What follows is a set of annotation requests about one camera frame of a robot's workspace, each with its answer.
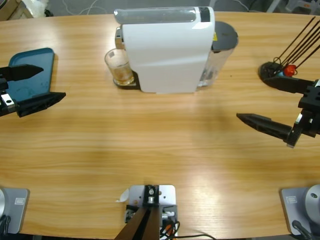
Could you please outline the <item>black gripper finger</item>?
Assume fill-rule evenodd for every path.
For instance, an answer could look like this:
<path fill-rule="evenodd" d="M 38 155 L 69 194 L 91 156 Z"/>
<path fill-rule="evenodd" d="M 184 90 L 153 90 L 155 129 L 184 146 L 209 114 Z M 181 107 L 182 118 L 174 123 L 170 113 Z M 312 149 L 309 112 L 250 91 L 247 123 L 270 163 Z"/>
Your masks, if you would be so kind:
<path fill-rule="evenodd" d="M 65 92 L 47 92 L 32 98 L 19 101 L 16 107 L 17 115 L 22 118 L 27 115 L 46 110 L 60 102 L 66 96 Z"/>
<path fill-rule="evenodd" d="M 277 75 L 263 78 L 262 81 L 271 88 L 293 94 L 303 94 L 307 90 L 308 86 L 314 86 L 315 84 L 315 81 Z"/>
<path fill-rule="evenodd" d="M 249 127 L 258 132 L 278 138 L 291 148 L 295 147 L 302 134 L 302 129 L 300 127 L 291 127 L 273 121 L 271 118 L 262 115 L 254 113 L 237 113 L 236 116 Z"/>
<path fill-rule="evenodd" d="M 14 66 L 6 66 L 0 68 L 0 77 L 6 81 L 20 81 L 29 79 L 41 72 L 44 69 L 32 64 L 20 64 Z"/>

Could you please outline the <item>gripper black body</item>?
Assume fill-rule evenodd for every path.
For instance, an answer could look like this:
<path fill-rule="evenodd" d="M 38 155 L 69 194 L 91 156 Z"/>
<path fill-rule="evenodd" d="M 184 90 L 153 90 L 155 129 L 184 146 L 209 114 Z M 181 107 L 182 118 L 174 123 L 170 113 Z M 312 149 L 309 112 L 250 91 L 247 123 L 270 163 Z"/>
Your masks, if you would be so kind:
<path fill-rule="evenodd" d="M 303 96 L 298 103 L 301 112 L 298 115 L 292 133 L 315 138 L 320 134 L 320 80 L 306 87 Z"/>
<path fill-rule="evenodd" d="M 11 98 L 7 93 L 9 88 L 9 81 L 18 81 L 19 77 L 16 73 L 11 73 L 9 75 L 0 75 L 0 116 L 5 116 L 11 113 L 17 113 L 19 110 L 18 103 Z"/>

